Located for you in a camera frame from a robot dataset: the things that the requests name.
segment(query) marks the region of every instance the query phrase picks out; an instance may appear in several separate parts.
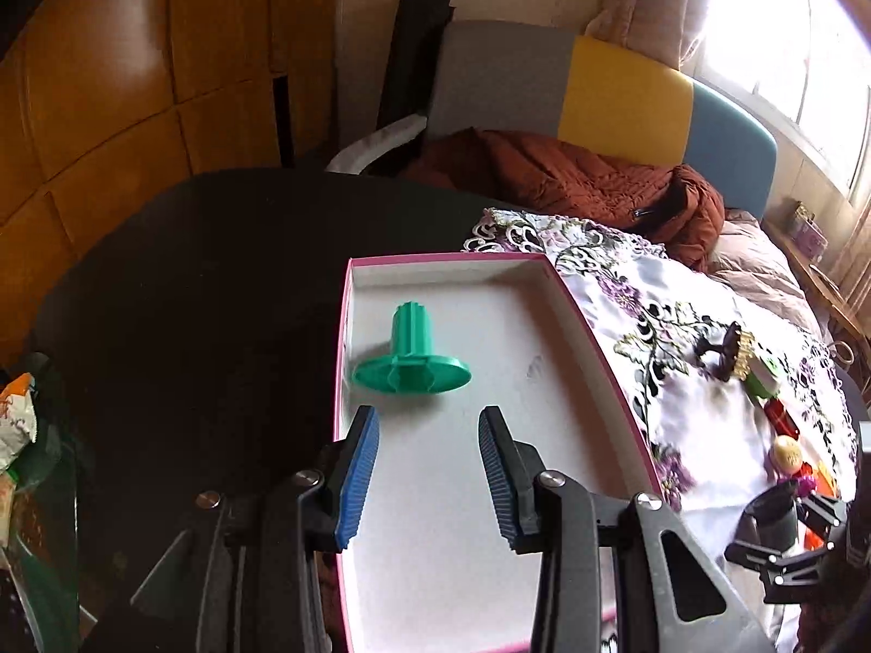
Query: yellow ball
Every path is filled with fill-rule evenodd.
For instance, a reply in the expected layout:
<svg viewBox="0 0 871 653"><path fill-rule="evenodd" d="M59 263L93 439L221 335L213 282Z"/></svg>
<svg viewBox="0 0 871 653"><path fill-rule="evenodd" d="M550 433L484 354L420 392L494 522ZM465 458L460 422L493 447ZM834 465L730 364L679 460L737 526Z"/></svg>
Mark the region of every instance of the yellow ball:
<svg viewBox="0 0 871 653"><path fill-rule="evenodd" d="M775 469L785 476L792 476L804 461L801 456L801 447L792 437L781 434L774 439L771 449L768 450L768 458Z"/></svg>

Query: blue headboard panel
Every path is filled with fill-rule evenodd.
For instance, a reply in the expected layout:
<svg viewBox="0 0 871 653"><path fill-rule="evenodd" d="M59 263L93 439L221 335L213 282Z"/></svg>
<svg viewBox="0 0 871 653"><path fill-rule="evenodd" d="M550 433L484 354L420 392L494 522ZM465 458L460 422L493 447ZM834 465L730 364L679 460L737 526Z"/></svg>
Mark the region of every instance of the blue headboard panel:
<svg viewBox="0 0 871 653"><path fill-rule="evenodd" d="M762 124L735 103L693 81L692 117L684 163L723 195L726 208L761 219L774 180L777 143Z"/></svg>

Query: screw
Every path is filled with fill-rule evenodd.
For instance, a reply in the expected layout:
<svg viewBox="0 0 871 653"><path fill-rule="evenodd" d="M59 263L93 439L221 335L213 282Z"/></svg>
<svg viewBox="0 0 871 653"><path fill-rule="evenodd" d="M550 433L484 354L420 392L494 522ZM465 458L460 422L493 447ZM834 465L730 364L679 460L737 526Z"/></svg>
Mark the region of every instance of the screw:
<svg viewBox="0 0 871 653"><path fill-rule="evenodd" d="M317 486L321 482L321 475L314 469L303 469L293 475L293 483L296 486Z"/></svg>
<svg viewBox="0 0 871 653"><path fill-rule="evenodd" d="M647 508L648 510L659 510L659 508L662 508L662 501L650 494L638 494L635 497L635 501L637 501L641 508Z"/></svg>
<svg viewBox="0 0 871 653"><path fill-rule="evenodd" d="M559 471L543 471L538 475L538 483L546 488L559 488L565 484L565 476Z"/></svg>
<svg viewBox="0 0 871 653"><path fill-rule="evenodd" d="M220 503L220 494L217 491L203 491L193 502L197 504L197 508L212 510Z"/></svg>

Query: window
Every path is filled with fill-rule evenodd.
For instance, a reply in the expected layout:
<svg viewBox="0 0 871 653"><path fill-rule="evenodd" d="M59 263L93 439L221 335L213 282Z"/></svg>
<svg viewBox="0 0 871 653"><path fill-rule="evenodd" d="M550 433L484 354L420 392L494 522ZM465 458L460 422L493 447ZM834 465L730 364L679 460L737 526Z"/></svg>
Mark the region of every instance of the window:
<svg viewBox="0 0 871 653"><path fill-rule="evenodd" d="M711 0L697 75L798 132L845 194L866 144L869 73L868 46L837 0Z"/></svg>

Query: headboard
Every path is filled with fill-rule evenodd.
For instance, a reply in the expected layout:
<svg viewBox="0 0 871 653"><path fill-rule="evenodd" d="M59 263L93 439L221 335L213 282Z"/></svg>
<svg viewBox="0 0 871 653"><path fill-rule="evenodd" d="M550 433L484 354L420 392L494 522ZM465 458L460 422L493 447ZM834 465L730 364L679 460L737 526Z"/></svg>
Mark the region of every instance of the headboard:
<svg viewBox="0 0 871 653"><path fill-rule="evenodd" d="M777 144L708 86L624 48L554 27L447 25L427 137L464 128L548 134L598 154L687 163L727 208L762 218Z"/></svg>

